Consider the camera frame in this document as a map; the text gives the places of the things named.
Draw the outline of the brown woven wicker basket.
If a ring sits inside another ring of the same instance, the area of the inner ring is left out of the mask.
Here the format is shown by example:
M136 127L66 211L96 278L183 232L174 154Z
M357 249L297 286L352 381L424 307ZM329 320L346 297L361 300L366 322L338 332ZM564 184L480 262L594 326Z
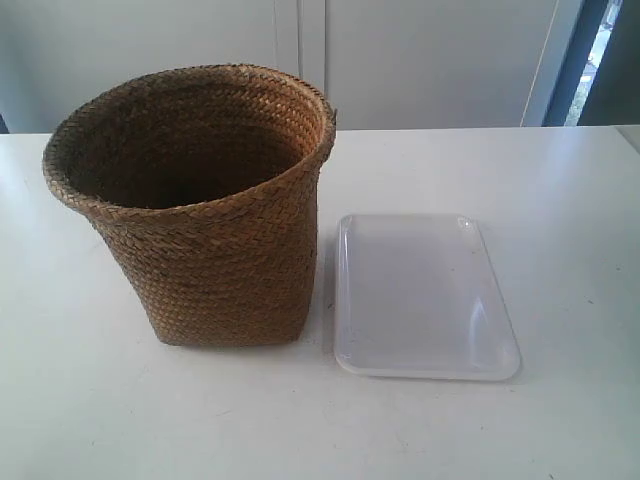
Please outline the brown woven wicker basket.
M102 237L161 342L279 345L309 314L318 181L335 137L334 109L296 76L192 66L77 108L42 170Z

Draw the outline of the white rectangular plastic tray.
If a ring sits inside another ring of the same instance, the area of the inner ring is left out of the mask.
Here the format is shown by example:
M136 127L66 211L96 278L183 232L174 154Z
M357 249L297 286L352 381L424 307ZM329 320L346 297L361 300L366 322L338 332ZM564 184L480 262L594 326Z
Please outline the white rectangular plastic tray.
M362 376L506 381L521 354L476 221L353 214L338 224L334 356Z

